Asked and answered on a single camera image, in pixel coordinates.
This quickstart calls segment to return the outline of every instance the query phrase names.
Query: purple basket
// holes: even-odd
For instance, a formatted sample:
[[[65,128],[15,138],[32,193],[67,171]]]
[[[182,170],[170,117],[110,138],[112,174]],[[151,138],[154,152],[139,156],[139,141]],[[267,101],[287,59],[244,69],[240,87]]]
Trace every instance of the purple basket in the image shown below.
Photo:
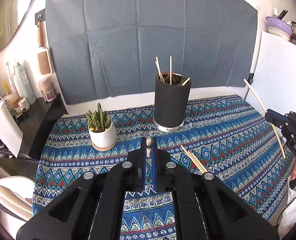
[[[287,33],[289,36],[291,36],[292,28],[289,25],[287,25],[283,20],[280,20],[274,17],[266,17],[266,20],[267,20],[268,26],[272,26],[279,30],[282,30],[285,33]]]

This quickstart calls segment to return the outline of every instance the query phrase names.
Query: light blue bottle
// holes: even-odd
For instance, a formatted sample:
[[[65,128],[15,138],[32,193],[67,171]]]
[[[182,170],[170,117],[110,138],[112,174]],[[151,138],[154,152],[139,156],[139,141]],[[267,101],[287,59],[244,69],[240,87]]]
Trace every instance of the light blue bottle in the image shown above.
[[[31,86],[29,85],[25,68],[23,65],[19,64],[19,62],[17,62],[15,67],[15,75],[18,78],[18,85],[20,87],[19,89],[23,94],[23,97],[27,99],[30,105],[32,105],[35,103],[36,98],[33,91],[31,90]]]

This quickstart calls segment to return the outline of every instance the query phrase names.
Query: succulent plant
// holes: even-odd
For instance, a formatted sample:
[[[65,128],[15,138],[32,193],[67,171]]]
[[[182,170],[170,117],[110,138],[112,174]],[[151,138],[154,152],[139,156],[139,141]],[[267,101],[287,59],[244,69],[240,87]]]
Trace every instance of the succulent plant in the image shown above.
[[[100,103],[98,103],[98,110],[91,112],[90,110],[86,113],[88,119],[89,130],[92,132],[104,132],[108,130],[111,125],[111,118],[107,117],[107,111],[101,109]]]

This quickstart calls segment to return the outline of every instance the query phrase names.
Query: gray fabric backdrop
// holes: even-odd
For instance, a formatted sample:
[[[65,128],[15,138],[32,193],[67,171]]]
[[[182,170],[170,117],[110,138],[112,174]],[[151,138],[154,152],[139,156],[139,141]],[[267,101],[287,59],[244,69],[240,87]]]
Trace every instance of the gray fabric backdrop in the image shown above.
[[[244,0],[46,0],[46,26],[67,104],[154,91],[162,71],[192,87],[243,87],[257,32]]]

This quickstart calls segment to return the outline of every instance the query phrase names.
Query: zigzag pattern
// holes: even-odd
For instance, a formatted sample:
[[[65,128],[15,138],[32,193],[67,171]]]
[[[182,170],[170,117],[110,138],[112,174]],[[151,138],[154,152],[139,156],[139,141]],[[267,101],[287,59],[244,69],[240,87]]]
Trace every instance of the zigzag pattern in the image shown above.
[[[61,118],[54,125],[42,152],[36,174],[33,213],[45,207],[84,172],[109,171],[140,148],[141,136],[157,136],[158,147],[191,172],[196,166],[180,144],[193,152],[205,167],[268,219],[286,193],[294,159],[285,148],[281,158],[269,123],[239,96],[189,101],[184,127],[164,133],[152,124],[153,106],[111,111],[118,143],[106,152],[91,146],[84,115]],[[147,159],[145,190],[127,192],[120,240],[175,239],[172,195],[152,189],[151,159]]]

